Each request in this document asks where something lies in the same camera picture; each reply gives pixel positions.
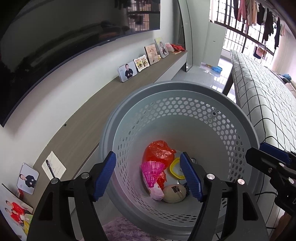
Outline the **large black television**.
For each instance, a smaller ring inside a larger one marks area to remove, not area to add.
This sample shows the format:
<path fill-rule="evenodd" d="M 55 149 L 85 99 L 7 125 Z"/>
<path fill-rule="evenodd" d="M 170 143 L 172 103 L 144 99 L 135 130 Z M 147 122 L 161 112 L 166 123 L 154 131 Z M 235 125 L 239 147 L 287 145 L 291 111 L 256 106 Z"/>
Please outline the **large black television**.
<path fill-rule="evenodd" d="M 160 1 L 1 1 L 1 125 L 55 69 L 96 46 L 160 28 Z"/>

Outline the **hanging laundry clothes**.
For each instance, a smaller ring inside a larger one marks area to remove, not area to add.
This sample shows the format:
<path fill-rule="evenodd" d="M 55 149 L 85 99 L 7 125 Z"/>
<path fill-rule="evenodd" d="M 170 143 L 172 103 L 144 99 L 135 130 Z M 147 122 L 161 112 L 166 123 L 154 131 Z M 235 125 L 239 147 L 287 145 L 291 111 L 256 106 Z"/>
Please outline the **hanging laundry clothes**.
<path fill-rule="evenodd" d="M 280 36 L 285 32 L 285 26 L 280 18 L 257 1 L 233 1 L 233 6 L 235 19 L 246 23 L 247 27 L 264 25 L 263 41 L 267 42 L 269 36 L 275 32 L 274 49 L 276 50 L 280 43 Z"/>

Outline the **red plastic bag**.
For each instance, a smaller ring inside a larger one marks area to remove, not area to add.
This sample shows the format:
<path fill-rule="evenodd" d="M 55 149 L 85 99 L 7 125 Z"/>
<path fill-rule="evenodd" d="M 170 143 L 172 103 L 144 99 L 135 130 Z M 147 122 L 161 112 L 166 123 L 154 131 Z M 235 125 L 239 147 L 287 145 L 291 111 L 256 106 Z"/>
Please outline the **red plastic bag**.
<path fill-rule="evenodd" d="M 165 164 L 165 169 L 170 166 L 172 161 L 175 159 L 176 150 L 170 148 L 165 141 L 159 140 L 154 141 L 148 145 L 145 149 L 142 163 L 145 161 L 157 161 Z M 165 182 L 167 181 L 165 169 L 160 173 L 157 183 L 163 190 L 165 187 Z"/>

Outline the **white cabinet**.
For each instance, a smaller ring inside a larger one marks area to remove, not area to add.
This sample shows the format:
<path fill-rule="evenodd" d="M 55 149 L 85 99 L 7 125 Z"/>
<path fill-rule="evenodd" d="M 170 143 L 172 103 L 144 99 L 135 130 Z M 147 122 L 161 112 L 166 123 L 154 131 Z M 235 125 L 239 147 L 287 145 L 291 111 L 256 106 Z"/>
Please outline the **white cabinet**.
<path fill-rule="evenodd" d="M 202 61 L 203 63 L 210 66 L 218 65 L 226 30 L 226 27 L 223 27 L 216 23 L 209 22 L 204 49 L 204 56 Z"/>

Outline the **cartoon strip photo frame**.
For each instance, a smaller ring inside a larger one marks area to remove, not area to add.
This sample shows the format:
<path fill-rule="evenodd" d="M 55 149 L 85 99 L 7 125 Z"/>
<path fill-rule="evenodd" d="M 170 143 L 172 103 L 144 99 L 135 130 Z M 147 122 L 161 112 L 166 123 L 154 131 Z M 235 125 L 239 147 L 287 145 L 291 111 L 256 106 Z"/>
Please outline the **cartoon strip photo frame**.
<path fill-rule="evenodd" d="M 145 68 L 149 67 L 150 64 L 148 62 L 148 59 L 146 57 L 146 55 L 142 55 L 136 59 L 133 60 L 135 65 L 136 65 L 136 68 L 137 68 L 137 71 L 138 72 L 141 72 L 142 70 L 144 70 Z"/>

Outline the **beige round plush toy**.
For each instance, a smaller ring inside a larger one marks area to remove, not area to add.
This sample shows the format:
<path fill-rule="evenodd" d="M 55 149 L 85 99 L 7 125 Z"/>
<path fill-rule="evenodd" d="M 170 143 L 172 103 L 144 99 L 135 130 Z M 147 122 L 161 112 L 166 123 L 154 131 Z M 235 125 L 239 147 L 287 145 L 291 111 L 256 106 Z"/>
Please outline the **beige round plush toy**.
<path fill-rule="evenodd" d="M 181 184 L 168 185 L 163 189 L 163 201 L 166 203 L 178 203 L 185 199 L 187 190 Z"/>

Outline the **wooden tv console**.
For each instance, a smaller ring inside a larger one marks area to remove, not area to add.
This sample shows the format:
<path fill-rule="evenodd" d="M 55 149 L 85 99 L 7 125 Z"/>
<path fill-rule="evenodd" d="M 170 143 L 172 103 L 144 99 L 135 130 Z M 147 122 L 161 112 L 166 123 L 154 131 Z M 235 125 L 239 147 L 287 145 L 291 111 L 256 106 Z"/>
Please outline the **wooden tv console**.
<path fill-rule="evenodd" d="M 124 83 L 115 78 L 85 102 L 58 130 L 38 157 L 34 164 L 34 169 L 39 172 L 37 185 L 32 195 L 23 195 L 24 202 L 32 207 L 37 206 L 49 183 L 42 164 L 51 152 L 66 167 L 62 179 L 74 178 L 98 147 L 111 112 L 138 88 L 156 81 L 171 80 L 185 65 L 187 54 L 186 51 L 170 54 Z"/>

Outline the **purple fluffy rug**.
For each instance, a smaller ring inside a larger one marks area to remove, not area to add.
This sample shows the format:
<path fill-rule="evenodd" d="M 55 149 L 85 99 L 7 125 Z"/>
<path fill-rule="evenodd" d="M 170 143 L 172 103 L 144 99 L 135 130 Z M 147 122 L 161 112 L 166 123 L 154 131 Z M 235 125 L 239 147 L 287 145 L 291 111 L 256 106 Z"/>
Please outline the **purple fluffy rug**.
<path fill-rule="evenodd" d="M 142 231 L 123 216 L 117 217 L 103 226 L 108 240 L 141 241 L 162 240 Z"/>

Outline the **white paper note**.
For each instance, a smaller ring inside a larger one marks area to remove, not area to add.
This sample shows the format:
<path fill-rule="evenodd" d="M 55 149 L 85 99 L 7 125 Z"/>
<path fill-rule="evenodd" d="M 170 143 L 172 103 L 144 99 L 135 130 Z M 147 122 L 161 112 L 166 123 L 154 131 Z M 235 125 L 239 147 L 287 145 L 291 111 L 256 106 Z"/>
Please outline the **white paper note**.
<path fill-rule="evenodd" d="M 46 159 L 49 161 L 55 177 L 61 180 L 66 171 L 66 167 L 62 164 L 62 162 L 58 159 L 53 151 L 50 152 L 49 156 Z M 42 164 L 42 169 L 50 180 L 53 179 L 45 161 Z"/>

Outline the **pink snack wrapper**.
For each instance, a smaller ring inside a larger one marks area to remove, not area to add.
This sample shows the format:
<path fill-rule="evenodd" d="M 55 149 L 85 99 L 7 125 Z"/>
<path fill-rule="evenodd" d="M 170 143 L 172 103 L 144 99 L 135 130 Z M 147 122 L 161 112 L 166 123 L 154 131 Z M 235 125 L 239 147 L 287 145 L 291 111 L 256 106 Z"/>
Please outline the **pink snack wrapper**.
<path fill-rule="evenodd" d="M 145 184 L 145 187 L 153 200 L 161 201 L 164 198 L 163 190 L 160 188 L 158 183 L 156 182 L 153 187 L 149 187 L 144 174 L 142 173 L 142 178 Z"/>

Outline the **yellow plastic ring container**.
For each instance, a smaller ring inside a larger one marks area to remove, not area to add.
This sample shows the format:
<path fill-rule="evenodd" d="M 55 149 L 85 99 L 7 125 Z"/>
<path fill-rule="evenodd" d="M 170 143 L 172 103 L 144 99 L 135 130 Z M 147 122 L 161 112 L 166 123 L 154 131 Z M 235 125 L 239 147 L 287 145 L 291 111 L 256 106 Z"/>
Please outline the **yellow plastic ring container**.
<path fill-rule="evenodd" d="M 185 180 L 185 175 L 180 165 L 180 157 L 175 158 L 169 166 L 170 173 L 178 180 Z"/>

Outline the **man portrait photo frame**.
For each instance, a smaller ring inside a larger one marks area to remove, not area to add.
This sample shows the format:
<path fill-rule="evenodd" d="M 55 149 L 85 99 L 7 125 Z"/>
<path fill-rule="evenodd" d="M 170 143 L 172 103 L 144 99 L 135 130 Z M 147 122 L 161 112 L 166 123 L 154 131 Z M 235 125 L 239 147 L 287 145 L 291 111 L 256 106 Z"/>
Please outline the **man portrait photo frame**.
<path fill-rule="evenodd" d="M 124 64 L 118 68 L 118 75 L 121 82 L 126 82 L 137 75 L 137 68 L 133 61 Z"/>

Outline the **red shirt couple photo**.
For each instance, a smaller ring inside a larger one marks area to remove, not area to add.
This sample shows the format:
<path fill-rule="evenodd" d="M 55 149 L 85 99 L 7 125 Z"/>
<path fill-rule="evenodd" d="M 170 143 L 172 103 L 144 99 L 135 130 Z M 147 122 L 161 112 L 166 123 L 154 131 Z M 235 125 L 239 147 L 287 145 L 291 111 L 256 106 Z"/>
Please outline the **red shirt couple photo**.
<path fill-rule="evenodd" d="M 1 213 L 20 240 L 27 240 L 33 208 L 22 202 L 1 184 Z"/>

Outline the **pink plastic mesh fan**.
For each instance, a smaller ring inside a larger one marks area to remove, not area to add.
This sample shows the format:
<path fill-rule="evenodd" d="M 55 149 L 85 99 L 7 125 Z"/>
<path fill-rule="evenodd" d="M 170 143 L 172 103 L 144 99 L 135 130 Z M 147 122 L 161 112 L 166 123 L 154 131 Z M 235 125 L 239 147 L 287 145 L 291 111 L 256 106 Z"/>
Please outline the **pink plastic mesh fan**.
<path fill-rule="evenodd" d="M 165 169 L 165 164 L 157 161 L 145 161 L 140 167 L 148 187 L 152 188 L 157 182 L 160 173 Z"/>

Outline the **grey sofa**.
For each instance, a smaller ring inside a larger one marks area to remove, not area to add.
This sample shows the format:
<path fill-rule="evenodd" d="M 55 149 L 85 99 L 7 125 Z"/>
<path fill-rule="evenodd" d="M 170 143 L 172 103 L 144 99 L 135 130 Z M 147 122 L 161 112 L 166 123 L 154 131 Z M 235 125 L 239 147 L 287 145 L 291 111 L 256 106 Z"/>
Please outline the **grey sofa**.
<path fill-rule="evenodd" d="M 292 95 L 296 98 L 295 82 L 292 81 L 290 77 L 286 78 L 285 76 L 282 76 L 282 75 L 278 75 L 278 77 L 285 84 L 285 86 L 292 93 Z"/>

